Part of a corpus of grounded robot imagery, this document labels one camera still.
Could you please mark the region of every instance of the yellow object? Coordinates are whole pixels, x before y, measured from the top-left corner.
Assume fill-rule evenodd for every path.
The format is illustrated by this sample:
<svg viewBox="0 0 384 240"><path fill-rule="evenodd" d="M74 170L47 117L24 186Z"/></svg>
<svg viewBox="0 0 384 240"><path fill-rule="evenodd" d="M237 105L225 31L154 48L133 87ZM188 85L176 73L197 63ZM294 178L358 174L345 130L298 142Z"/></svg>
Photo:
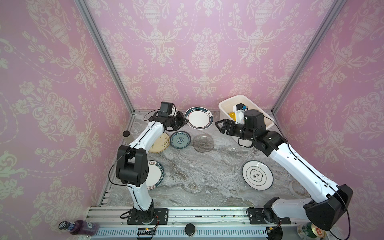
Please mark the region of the yellow object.
<svg viewBox="0 0 384 240"><path fill-rule="evenodd" d="M233 120L236 121L236 115L235 115L235 113L228 113L228 115L229 115Z"/></svg>
<svg viewBox="0 0 384 240"><path fill-rule="evenodd" d="M155 143L152 145L149 152L151 153L159 153L167 149L169 146L169 136L165 132L160 135L158 139L156 139Z"/></svg>

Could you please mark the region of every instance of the black round knob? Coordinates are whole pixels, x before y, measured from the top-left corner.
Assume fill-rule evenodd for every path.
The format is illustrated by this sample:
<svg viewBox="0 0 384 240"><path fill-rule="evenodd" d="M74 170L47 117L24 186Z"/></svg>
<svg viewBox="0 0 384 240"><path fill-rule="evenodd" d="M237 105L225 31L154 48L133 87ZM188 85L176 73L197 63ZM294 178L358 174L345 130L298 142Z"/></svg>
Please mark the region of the black round knob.
<svg viewBox="0 0 384 240"><path fill-rule="evenodd" d="M196 228L195 228L195 225L193 225L192 223L189 223L185 226L185 233L188 235L188 236L192 236L195 234L195 231L196 231Z"/></svg>
<svg viewBox="0 0 384 240"><path fill-rule="evenodd" d="M123 135L124 137L128 137L130 134L131 134L131 133L130 133L128 130L125 130L125 131L122 133L122 135Z"/></svg>

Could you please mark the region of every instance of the purple drink bottle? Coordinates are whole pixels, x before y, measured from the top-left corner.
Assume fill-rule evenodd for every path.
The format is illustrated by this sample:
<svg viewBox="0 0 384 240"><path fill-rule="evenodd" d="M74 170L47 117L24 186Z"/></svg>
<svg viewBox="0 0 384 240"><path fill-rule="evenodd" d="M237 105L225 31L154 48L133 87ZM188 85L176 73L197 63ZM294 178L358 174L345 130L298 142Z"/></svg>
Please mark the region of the purple drink bottle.
<svg viewBox="0 0 384 240"><path fill-rule="evenodd" d="M99 229L99 225L92 222L77 220L74 222L62 221L59 224L60 230L68 230L72 235L93 236Z"/></svg>

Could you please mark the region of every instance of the white plate with blue rim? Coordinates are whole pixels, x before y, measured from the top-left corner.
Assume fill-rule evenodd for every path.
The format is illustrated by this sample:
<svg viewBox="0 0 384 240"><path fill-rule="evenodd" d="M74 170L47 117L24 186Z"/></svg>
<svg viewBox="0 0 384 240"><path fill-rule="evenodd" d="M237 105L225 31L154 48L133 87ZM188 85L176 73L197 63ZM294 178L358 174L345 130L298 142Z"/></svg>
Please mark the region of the white plate with blue rim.
<svg viewBox="0 0 384 240"><path fill-rule="evenodd" d="M209 128L214 122L212 113L203 107L193 107L186 111L185 118L188 125L194 129Z"/></svg>
<svg viewBox="0 0 384 240"><path fill-rule="evenodd" d="M164 167L158 161L148 161L147 189L156 188L164 179Z"/></svg>

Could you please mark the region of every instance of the damask pattern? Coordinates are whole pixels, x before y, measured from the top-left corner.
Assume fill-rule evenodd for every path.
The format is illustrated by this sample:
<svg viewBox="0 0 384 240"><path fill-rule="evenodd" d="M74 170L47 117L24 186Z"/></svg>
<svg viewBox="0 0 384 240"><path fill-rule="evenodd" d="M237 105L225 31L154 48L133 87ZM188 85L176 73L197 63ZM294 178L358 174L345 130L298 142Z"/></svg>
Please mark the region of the damask pattern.
<svg viewBox="0 0 384 240"><path fill-rule="evenodd" d="M1 1L0 76L0 239L72 239L129 119L75 3Z"/></svg>
<svg viewBox="0 0 384 240"><path fill-rule="evenodd" d="M237 94L270 109L333 0L87 3L135 109Z"/></svg>
<svg viewBox="0 0 384 240"><path fill-rule="evenodd" d="M353 188L355 239L382 239L383 60L384 1L349 0L277 113L303 157Z"/></svg>

